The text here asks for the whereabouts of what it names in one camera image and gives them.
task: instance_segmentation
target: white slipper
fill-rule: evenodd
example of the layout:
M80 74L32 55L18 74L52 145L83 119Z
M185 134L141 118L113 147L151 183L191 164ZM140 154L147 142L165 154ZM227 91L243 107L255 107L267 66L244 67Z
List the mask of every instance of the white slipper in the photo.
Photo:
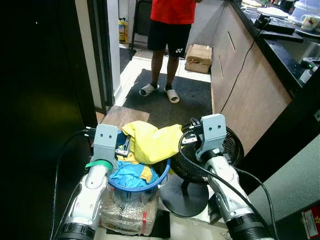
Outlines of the white slipper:
M180 101L180 98L176 92L176 90L174 89L170 89L168 91L166 91L166 89L164 89L164 91L166 92L166 94L168 95L169 101L173 104L177 104Z
M154 86L152 86L151 84L145 85L143 88L140 89L139 94L142 97L146 97L149 94L151 94L152 92L154 92L155 90L157 90L159 88L159 84L157 85L157 88L154 88Z

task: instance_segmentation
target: wooden cabinet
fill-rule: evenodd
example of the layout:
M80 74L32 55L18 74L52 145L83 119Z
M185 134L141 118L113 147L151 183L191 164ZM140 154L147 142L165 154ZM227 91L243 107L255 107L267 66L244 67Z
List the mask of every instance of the wooden cabinet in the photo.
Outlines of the wooden cabinet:
M213 112L228 99L253 38L231 5L227 5L213 41L211 89ZM254 44L223 111L226 124L248 153L291 98L272 67Z

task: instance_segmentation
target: fan base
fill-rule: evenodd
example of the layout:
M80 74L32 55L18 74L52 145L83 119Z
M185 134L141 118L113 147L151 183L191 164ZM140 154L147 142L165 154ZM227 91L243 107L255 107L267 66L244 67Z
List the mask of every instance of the fan base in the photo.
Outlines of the fan base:
M168 175L168 181L160 188L163 204L174 214L193 217L207 206L209 190L206 185L184 181L176 174Z

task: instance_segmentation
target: black floor mat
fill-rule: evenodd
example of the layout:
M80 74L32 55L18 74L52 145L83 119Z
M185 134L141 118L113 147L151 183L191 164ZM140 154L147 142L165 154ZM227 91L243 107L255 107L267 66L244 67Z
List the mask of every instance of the black floor mat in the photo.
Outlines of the black floor mat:
M131 60L131 50L128 48L120 47L119 51L120 51L120 73L122 73Z
M143 69L135 80L124 103L124 107L150 114L148 122L158 128L173 124L187 124L191 117L200 118L212 114L211 84L184 77L175 77L173 87L180 97L179 103L170 103L164 91L167 75L160 74L160 88L142 97L139 90L150 83L151 71Z

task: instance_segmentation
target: tile floor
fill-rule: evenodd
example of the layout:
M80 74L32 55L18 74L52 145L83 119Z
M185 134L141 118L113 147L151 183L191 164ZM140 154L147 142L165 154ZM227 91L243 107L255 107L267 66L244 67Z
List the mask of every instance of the tile floor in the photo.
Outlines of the tile floor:
M128 48L127 44L121 44L121 48ZM151 70L152 52L137 50L120 75L122 93L115 100L115 105L122 106L126 101L126 96L134 85L135 80L140 75L142 69ZM163 57L163 64L160 73L167 73L168 56ZM186 60L179 62L176 76L194 79L197 81L211 82L210 74L203 74L185 70ZM227 230L223 227L209 225L194 218L181 218L173 214L170 215L171 240L225 240L223 234ZM161 238L147 236L122 236L106 234L106 230L99 227L94 240L160 240Z

